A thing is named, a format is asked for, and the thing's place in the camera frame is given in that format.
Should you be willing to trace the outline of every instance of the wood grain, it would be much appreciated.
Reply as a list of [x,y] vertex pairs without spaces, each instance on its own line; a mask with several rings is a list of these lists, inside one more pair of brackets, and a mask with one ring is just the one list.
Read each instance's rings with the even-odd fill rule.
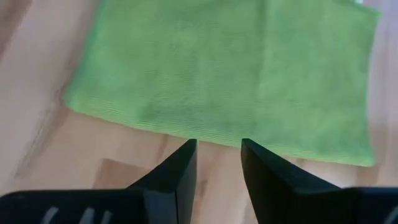
[[31,0],[0,1],[0,60],[31,2]]
[[[397,186],[398,1],[365,3],[382,12],[368,100],[377,165],[288,159],[340,186]],[[0,192],[123,187],[186,140],[127,128],[61,106],[62,89],[78,66],[96,4],[95,0],[33,0],[7,43],[0,62]],[[199,143],[196,194],[195,223],[256,222],[236,148]]]

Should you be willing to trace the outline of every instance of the white marking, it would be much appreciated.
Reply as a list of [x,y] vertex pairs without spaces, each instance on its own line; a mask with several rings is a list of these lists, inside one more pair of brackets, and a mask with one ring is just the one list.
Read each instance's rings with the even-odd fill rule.
[[112,213],[110,211],[105,211],[104,215],[102,216],[101,224],[108,224],[111,221]]
[[393,224],[393,222],[397,219],[397,217],[398,217],[398,207],[395,207],[394,209],[392,209],[387,219],[384,221],[384,224]]
[[79,224],[93,224],[94,222],[94,209],[88,207],[86,208],[83,216],[80,219]]
[[52,218],[55,216],[55,214],[57,214],[57,212],[58,212],[58,208],[55,208],[55,207],[49,208],[40,223],[41,224],[50,224]]

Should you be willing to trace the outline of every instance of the green microfiber cloth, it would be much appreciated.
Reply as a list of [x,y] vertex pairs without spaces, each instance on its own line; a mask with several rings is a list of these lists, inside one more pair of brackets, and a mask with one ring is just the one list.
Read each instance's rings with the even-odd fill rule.
[[65,102],[139,129],[370,166],[377,18],[353,0],[102,0]]

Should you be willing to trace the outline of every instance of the black device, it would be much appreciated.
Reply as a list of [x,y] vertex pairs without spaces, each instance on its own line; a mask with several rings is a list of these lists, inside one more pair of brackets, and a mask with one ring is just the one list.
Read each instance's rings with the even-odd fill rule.
[[[398,189],[341,189],[250,139],[244,179],[260,224],[398,223]],[[126,189],[15,192],[0,198],[0,223],[190,223],[197,141],[188,140]]]

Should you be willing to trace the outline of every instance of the wooden floor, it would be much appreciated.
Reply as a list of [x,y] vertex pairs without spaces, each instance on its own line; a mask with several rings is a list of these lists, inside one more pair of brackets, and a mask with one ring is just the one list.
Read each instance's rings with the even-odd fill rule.
[[[0,3],[2,194],[21,189],[123,188],[186,140],[127,128],[62,106],[60,96],[79,62],[96,3]],[[365,3],[382,11],[369,82],[369,125],[377,165],[364,168],[288,159],[343,187],[396,186],[398,1]],[[238,149],[200,142],[196,195],[194,223],[256,222]]]

